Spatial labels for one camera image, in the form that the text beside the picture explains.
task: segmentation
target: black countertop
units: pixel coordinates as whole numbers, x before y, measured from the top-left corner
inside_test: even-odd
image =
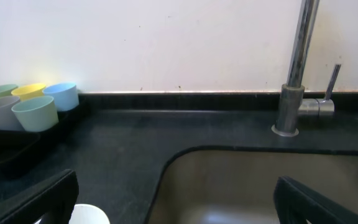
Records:
[[[96,205],[111,223],[143,223],[167,161],[195,146],[358,155],[358,113],[300,121],[300,134],[271,131],[273,111],[94,112],[25,176],[0,181],[0,201],[60,172],[76,171],[77,203]]]

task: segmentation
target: kitchen sink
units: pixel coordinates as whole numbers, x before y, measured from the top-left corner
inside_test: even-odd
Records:
[[[279,223],[283,175],[358,214],[358,156],[203,150],[166,168],[147,223]]]

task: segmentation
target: black tray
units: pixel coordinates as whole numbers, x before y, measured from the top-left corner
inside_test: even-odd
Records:
[[[59,112],[59,123],[46,131],[0,131],[0,179],[15,179],[28,172],[90,112],[89,103],[80,98],[76,108]]]

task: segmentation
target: wall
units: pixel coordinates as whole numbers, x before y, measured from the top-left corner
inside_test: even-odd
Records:
[[[0,0],[0,84],[279,91],[300,0]],[[303,84],[358,91],[358,1],[321,0]]]

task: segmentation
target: metal faucet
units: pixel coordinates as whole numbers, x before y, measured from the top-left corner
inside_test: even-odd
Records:
[[[288,80],[286,84],[282,85],[278,119],[272,126],[272,131],[281,136],[293,137],[299,134],[299,130],[296,128],[298,114],[325,116],[334,113],[334,103],[330,97],[341,65],[335,66],[324,99],[303,100],[305,87],[301,83],[318,4],[319,0],[302,0],[301,3]]]

